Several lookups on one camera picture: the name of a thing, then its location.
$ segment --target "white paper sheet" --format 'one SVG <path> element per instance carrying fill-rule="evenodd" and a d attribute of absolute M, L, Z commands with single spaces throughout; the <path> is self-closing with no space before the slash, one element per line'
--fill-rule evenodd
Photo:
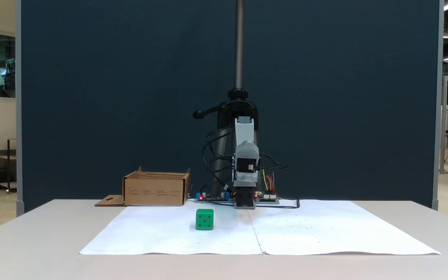
<path fill-rule="evenodd" d="M 281 200 L 282 205 L 294 205 Z M 194 228 L 196 210 L 214 209 L 214 229 Z M 301 200 L 299 209 L 254 210 L 187 201 L 182 207 L 131 206 L 83 255 L 314 255 L 336 252 L 439 254 L 350 201 Z"/>
<path fill-rule="evenodd" d="M 214 209 L 213 230 L 194 228 L 199 208 Z M 246 210 L 187 201 L 181 207 L 126 207 L 80 253 L 254 255 L 261 251 Z"/>
<path fill-rule="evenodd" d="M 439 254 L 353 202 L 300 202 L 299 209 L 256 208 L 248 212 L 263 253 Z M 281 200 L 281 205 L 294 204 L 291 200 Z"/>

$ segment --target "cardboard flap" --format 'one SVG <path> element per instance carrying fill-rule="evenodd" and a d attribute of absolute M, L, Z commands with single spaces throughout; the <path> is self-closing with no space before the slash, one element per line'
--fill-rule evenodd
<path fill-rule="evenodd" d="M 124 205 L 123 195 L 108 195 L 100 202 L 95 204 L 95 206 L 121 206 L 121 205 Z"/>

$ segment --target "green die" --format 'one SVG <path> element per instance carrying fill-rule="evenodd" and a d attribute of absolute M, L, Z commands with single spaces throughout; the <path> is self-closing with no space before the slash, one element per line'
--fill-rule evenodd
<path fill-rule="evenodd" d="M 214 210 L 197 209 L 196 210 L 196 229 L 213 230 L 214 229 Z"/>

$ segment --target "window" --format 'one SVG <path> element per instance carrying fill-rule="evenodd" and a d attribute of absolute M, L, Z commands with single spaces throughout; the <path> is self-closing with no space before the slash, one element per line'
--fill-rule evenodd
<path fill-rule="evenodd" d="M 0 31 L 0 100 L 14 100 L 15 34 Z"/>

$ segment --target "white table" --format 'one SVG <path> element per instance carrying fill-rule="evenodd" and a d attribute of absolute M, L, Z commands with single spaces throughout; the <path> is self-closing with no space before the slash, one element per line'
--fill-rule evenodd
<path fill-rule="evenodd" d="M 448 280 L 448 216 L 413 202 L 355 201 L 442 255 L 79 255 L 123 210 L 96 202 L 53 200 L 0 226 L 0 280 Z"/>

